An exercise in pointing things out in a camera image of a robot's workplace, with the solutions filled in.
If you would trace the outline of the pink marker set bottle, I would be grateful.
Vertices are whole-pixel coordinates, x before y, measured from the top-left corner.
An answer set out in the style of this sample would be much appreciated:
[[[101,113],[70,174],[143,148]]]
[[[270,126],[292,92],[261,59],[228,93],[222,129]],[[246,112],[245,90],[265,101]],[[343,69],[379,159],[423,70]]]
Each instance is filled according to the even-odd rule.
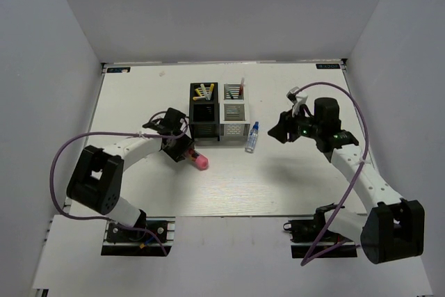
[[[193,148],[187,151],[187,157],[193,162],[198,170],[206,170],[209,167],[209,160]]]

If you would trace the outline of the clear spray bottle blue cap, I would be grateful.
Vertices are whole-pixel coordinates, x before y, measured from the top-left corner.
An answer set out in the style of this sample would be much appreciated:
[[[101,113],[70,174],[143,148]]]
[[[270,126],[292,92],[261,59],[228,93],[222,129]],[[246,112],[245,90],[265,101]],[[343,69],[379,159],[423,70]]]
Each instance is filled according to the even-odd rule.
[[[254,149],[257,144],[258,134],[259,134],[259,123],[255,122],[252,129],[250,130],[250,133],[248,135],[248,140],[245,145],[245,151],[247,153],[252,154],[254,152]]]

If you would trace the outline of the pale green capped white marker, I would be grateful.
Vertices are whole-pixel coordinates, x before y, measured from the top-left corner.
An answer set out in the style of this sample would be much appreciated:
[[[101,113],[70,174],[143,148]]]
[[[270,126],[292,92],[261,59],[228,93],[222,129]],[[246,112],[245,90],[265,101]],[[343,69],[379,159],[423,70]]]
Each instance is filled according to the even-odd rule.
[[[209,101],[211,99],[211,92],[208,88],[204,89],[204,94],[205,94],[206,99]]]

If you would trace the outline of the red orange pen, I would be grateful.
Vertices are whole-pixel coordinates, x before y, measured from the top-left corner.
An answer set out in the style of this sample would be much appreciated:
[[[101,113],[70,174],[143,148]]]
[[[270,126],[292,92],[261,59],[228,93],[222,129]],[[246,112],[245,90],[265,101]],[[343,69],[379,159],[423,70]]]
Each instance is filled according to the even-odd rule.
[[[242,77],[242,78],[241,78],[241,82],[240,82],[239,87],[238,87],[238,98],[239,98],[239,99],[241,99],[242,96],[243,96],[244,83],[245,83],[245,78]]]

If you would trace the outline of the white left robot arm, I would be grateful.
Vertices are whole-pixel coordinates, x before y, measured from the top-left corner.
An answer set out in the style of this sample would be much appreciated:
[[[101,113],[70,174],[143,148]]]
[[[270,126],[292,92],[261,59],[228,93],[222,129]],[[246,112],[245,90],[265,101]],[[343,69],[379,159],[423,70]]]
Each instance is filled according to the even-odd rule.
[[[67,197],[101,218],[122,225],[131,240],[141,240],[147,232],[147,216],[120,195],[123,174],[158,152],[164,152],[175,162],[184,160],[193,146],[186,135],[186,121],[186,114],[169,108],[162,118],[150,120],[138,133],[119,133],[124,139],[115,144],[86,146],[67,186]]]

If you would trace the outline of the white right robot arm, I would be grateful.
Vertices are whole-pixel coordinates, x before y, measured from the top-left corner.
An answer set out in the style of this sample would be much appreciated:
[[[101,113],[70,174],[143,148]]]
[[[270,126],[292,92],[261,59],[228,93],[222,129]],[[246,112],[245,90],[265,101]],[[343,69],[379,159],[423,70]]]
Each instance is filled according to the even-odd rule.
[[[318,151],[350,183],[366,210],[366,215],[361,216],[348,211],[343,202],[332,203],[317,208],[309,223],[292,222],[288,228],[292,241],[311,244],[303,262],[325,255],[328,250],[318,248],[318,243],[335,235],[338,238],[332,250],[351,241],[374,264],[422,255],[423,206],[417,200],[406,200],[365,162],[358,140],[341,127],[337,100],[318,98],[313,112],[305,97],[295,96],[291,101],[292,109],[281,113],[268,135],[281,143],[292,143],[300,137],[313,139]]]

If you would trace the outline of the black slotted organizer box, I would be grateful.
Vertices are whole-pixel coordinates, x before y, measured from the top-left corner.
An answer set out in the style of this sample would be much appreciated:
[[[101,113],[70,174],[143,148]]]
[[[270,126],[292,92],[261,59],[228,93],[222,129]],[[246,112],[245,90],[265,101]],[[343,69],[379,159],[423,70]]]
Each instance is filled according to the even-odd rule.
[[[193,100],[196,95],[195,89],[201,90],[199,82],[190,84],[189,92],[189,125],[191,137],[195,142],[219,141],[220,140],[220,104],[218,95],[218,84],[216,82],[204,82],[206,88],[214,83],[212,99]]]

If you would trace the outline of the white slotted organizer box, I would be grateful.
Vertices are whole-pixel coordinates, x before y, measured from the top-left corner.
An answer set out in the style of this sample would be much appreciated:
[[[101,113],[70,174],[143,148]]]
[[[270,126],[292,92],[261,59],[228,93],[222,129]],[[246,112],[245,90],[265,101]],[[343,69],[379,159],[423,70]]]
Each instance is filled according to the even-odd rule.
[[[248,88],[244,86],[243,96],[238,98],[239,83],[225,83],[219,91],[220,104],[220,140],[243,142],[250,130],[250,106]],[[234,99],[230,99],[230,90]]]

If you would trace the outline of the yellow capped marker in organizer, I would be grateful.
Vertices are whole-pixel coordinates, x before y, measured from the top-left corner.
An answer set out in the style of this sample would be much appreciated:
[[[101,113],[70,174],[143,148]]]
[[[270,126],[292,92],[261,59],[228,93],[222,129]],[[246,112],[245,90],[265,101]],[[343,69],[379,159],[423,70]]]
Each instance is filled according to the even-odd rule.
[[[203,94],[204,96],[207,96],[207,90],[206,90],[205,85],[204,85],[203,83],[201,83],[201,84],[200,84],[200,87],[201,87],[202,94]]]

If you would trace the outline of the right XDOF logo sticker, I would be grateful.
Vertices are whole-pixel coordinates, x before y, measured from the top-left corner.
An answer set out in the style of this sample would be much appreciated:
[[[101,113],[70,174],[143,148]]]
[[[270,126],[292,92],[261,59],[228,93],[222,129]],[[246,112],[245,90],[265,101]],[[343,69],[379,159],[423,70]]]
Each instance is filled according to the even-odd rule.
[[[341,69],[341,66],[338,63],[317,63],[316,68],[318,70],[337,70]]]

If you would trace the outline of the black XDOF logo sticker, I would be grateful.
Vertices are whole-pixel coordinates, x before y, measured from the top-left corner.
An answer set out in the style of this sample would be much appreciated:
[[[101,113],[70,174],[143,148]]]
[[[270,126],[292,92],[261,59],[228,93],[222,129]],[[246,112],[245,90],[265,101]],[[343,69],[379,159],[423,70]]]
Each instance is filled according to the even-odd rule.
[[[130,67],[108,67],[107,73],[128,73],[131,71]]]

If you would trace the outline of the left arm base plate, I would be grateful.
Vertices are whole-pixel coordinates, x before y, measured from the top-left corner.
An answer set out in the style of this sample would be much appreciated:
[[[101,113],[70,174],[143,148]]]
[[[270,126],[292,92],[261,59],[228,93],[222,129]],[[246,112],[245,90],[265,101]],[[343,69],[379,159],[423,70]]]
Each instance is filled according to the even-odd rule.
[[[146,229],[137,232],[122,229],[117,223],[107,223],[102,242],[102,256],[166,257],[175,233],[175,218],[148,218]]]

